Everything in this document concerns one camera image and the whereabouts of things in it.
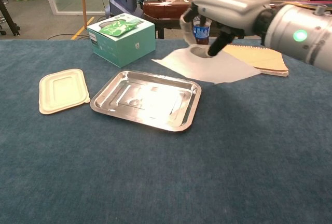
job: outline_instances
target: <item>white container lid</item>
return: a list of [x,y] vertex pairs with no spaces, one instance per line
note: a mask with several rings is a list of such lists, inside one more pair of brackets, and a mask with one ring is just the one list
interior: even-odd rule
[[42,114],[53,114],[89,102],[88,88],[80,69],[50,74],[39,82],[39,111]]

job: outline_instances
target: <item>yellow floor line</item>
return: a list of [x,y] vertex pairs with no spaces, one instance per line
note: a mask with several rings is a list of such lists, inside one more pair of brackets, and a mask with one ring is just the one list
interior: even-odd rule
[[[93,19],[94,19],[94,17],[91,17],[89,19],[89,21],[87,22],[87,24],[91,23]],[[82,33],[83,30],[84,30],[84,26],[82,26],[82,28],[80,28],[79,31],[76,32],[76,34],[72,37],[71,40],[75,40],[77,38],[77,36]]]

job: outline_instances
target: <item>teal box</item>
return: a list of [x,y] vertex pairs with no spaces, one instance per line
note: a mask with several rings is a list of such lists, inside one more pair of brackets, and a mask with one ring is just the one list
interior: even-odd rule
[[[125,20],[136,27],[120,36],[100,33],[103,27]],[[93,52],[118,67],[136,61],[156,49],[155,25],[144,19],[123,13],[88,26]]]

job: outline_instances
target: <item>blue carpet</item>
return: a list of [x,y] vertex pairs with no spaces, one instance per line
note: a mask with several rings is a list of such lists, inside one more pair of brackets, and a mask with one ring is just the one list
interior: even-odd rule
[[[125,69],[183,78],[151,59],[184,47]],[[89,104],[40,114],[43,76],[79,68],[92,98],[120,69],[89,41],[0,41],[0,223],[332,223],[332,74],[284,59],[286,78],[198,81],[170,133]]]

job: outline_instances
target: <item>notebook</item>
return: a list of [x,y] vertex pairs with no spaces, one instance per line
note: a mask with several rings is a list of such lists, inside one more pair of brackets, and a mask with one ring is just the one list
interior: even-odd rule
[[263,74],[288,76],[288,68],[284,63],[282,55],[275,50],[264,47],[231,44],[223,48],[223,51],[257,68]]

